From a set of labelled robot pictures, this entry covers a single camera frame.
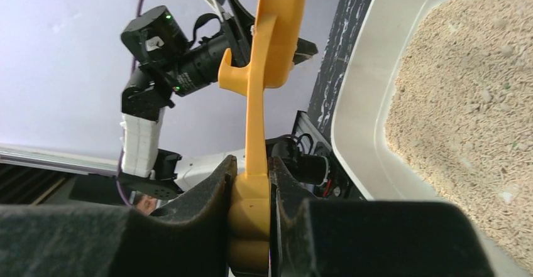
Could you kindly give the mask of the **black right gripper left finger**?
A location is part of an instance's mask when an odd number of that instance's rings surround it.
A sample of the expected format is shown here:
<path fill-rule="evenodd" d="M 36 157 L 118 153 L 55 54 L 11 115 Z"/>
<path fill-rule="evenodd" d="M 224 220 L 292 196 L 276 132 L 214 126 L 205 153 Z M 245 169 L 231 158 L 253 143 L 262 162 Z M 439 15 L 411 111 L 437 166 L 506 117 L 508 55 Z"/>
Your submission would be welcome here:
<path fill-rule="evenodd" d="M 2 276 L 227 276 L 237 159 L 151 215 L 118 206 L 1 207 Z"/>

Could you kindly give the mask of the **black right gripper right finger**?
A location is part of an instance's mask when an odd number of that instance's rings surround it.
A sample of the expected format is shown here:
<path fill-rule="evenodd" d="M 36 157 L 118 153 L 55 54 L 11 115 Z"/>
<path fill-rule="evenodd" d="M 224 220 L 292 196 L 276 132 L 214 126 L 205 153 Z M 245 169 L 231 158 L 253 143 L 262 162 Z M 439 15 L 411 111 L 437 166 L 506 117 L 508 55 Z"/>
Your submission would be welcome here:
<path fill-rule="evenodd" d="M 493 276 L 473 226 L 445 202 L 328 200 L 280 158 L 272 183 L 272 276 Z"/>

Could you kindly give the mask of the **white plastic litter box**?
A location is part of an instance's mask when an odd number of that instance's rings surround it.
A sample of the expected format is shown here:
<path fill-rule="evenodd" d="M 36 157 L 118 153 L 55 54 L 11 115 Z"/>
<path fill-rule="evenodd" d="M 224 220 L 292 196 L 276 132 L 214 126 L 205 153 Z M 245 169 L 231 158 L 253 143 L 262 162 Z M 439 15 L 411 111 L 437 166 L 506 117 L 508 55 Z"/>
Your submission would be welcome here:
<path fill-rule="evenodd" d="M 335 154 L 367 199 L 447 200 L 390 149 L 385 134 L 406 49 L 431 9 L 446 1 L 372 0 L 361 26 L 340 89 L 331 139 Z M 532 275 L 477 228 L 497 276 Z"/>

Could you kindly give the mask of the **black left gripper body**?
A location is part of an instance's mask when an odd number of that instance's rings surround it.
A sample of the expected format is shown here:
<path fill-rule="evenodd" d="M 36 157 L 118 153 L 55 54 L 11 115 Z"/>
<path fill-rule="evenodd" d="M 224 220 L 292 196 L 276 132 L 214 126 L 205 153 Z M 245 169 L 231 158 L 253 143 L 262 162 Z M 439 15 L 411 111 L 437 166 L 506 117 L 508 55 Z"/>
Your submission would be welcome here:
<path fill-rule="evenodd" d="M 188 40 L 168 8 L 161 5 L 132 19 L 121 33 L 121 41 L 142 71 L 184 97 L 218 81 L 226 50 L 231 51 L 232 66 L 245 66 L 237 65 L 233 57 L 232 16 L 220 23 L 212 37 L 194 35 Z"/>

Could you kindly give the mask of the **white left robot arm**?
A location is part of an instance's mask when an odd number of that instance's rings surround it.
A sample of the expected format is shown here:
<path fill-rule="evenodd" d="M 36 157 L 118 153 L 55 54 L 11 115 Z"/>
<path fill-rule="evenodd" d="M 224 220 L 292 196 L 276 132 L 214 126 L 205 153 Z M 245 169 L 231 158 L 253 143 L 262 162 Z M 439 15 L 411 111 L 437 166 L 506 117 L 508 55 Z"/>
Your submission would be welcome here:
<path fill-rule="evenodd" d="M 173 95 L 218 83 L 246 98 L 245 170 L 233 185 L 236 198 L 270 196 L 264 91 L 281 87 L 292 67 L 313 56 L 316 47 L 298 36 L 304 0 L 259 0 L 255 15 L 238 0 L 229 2 L 232 15 L 199 46 L 164 5 L 132 19 L 121 33 L 138 62 L 121 94 L 121 183 L 162 200 L 180 194 L 175 172 L 180 156 L 159 148 L 165 111 L 174 107 Z"/>

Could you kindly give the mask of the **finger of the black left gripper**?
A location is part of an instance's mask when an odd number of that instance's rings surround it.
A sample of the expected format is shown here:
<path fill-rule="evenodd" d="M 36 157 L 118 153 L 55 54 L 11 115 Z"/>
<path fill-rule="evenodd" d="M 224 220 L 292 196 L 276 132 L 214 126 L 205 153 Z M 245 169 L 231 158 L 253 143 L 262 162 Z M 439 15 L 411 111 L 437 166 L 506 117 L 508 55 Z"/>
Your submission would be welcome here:
<path fill-rule="evenodd" d="M 297 48 L 293 56 L 293 64 L 298 65 L 304 61 L 311 59 L 318 53 L 317 45 L 311 41 L 299 38 L 297 41 Z"/>
<path fill-rule="evenodd" d="M 251 57 L 253 40 L 251 28 L 255 23 L 255 17 L 245 9 L 239 0 L 228 0 L 228 3 L 233 12 L 232 22 L 230 22 L 233 40 L 235 41 L 234 46 L 236 47 L 235 52 L 233 51 L 233 46 L 231 47 L 233 57 L 237 65 L 247 65 Z"/>

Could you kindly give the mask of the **yellow slotted litter scoop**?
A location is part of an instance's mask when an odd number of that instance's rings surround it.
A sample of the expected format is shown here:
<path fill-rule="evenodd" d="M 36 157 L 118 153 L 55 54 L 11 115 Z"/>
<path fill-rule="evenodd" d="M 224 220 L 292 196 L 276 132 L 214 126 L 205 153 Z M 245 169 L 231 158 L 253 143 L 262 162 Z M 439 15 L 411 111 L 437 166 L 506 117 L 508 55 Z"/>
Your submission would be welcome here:
<path fill-rule="evenodd" d="M 219 86 L 246 100 L 245 170 L 232 183 L 228 213 L 228 263 L 234 275 L 263 275 L 269 268 L 270 193 L 265 146 L 264 91 L 286 83 L 304 15 L 305 0 L 258 0 L 251 58 L 231 65 L 226 50 Z"/>

